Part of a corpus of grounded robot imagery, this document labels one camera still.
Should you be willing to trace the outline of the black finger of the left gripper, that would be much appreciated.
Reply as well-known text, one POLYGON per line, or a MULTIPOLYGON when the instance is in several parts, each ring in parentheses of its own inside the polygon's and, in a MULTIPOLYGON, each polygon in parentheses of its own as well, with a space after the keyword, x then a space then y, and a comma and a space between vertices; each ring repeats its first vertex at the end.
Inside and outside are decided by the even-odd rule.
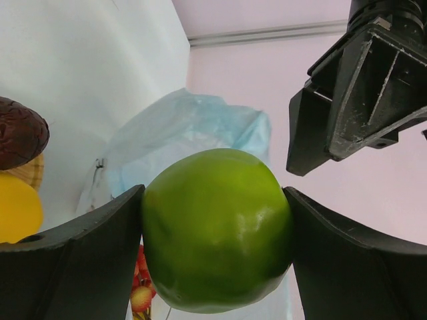
POLYGON ((304 176, 331 159, 326 151, 330 102, 303 88, 290 100, 286 170, 304 176))

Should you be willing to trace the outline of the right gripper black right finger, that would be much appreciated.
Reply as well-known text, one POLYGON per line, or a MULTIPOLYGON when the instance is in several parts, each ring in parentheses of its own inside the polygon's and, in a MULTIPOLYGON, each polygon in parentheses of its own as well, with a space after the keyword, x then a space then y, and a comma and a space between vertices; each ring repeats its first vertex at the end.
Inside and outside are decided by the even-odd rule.
POLYGON ((426 246, 399 239, 284 188, 306 319, 425 319, 426 246))

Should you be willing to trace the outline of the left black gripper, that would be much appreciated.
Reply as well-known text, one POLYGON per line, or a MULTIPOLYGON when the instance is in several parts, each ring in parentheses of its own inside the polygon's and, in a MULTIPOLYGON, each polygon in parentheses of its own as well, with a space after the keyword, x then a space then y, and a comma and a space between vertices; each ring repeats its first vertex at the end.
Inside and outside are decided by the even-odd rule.
MULTIPOLYGON (((377 19, 423 37, 426 1, 351 1, 347 32, 377 19)), ((379 25, 345 46, 327 124, 326 151, 341 161, 426 117, 426 54, 379 25)))

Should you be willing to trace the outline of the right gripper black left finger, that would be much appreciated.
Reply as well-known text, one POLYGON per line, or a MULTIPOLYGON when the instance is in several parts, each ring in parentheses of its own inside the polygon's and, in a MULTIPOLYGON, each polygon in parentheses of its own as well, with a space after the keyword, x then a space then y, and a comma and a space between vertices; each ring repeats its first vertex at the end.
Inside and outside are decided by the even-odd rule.
POLYGON ((1 244, 1 318, 125 319, 143 191, 136 185, 58 227, 1 244))

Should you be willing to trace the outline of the yellow fake lemon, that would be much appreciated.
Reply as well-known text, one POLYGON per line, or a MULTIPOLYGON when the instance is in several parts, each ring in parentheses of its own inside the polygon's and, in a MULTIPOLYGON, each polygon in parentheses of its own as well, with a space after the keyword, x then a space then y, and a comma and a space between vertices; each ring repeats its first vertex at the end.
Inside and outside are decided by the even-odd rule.
POLYGON ((43 222, 38 193, 24 181, 1 174, 1 243, 18 243, 36 234, 43 222))

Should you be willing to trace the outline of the woven bamboo tray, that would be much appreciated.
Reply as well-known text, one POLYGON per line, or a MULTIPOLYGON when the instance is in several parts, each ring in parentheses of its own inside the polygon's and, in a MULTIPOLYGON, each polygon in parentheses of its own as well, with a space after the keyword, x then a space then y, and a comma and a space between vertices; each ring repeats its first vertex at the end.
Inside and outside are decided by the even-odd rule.
POLYGON ((43 181, 44 168, 44 156, 41 153, 36 158, 20 167, 1 170, 1 172, 18 177, 26 184, 30 185, 32 188, 38 191, 43 181))

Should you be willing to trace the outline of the blue plastic bag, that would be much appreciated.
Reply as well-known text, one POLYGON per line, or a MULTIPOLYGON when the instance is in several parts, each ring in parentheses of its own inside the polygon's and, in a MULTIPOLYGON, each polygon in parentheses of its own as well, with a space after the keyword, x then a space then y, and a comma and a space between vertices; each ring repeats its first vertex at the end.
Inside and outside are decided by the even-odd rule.
POLYGON ((269 163, 272 126, 263 111, 222 98, 174 91, 131 118, 95 160, 77 205, 86 214, 194 153, 242 150, 269 163))

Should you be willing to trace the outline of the light green fake fruit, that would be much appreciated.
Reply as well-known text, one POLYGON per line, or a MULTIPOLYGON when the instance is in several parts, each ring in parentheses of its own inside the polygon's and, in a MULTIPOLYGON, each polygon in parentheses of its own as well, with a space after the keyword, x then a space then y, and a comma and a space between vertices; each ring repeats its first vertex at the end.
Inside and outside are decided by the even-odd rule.
POLYGON ((211 149, 162 171, 142 199, 144 253, 157 294, 190 313, 224 313, 278 288, 294 253, 284 192, 266 164, 211 149))

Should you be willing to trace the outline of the dark red fake fruit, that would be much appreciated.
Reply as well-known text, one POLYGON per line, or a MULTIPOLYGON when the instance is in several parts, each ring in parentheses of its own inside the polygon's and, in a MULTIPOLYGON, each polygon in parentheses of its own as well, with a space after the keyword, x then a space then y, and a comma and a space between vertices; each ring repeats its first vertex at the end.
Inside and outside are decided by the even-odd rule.
POLYGON ((1 98, 1 169, 20 167, 42 153, 50 138, 49 126, 37 112, 1 98))

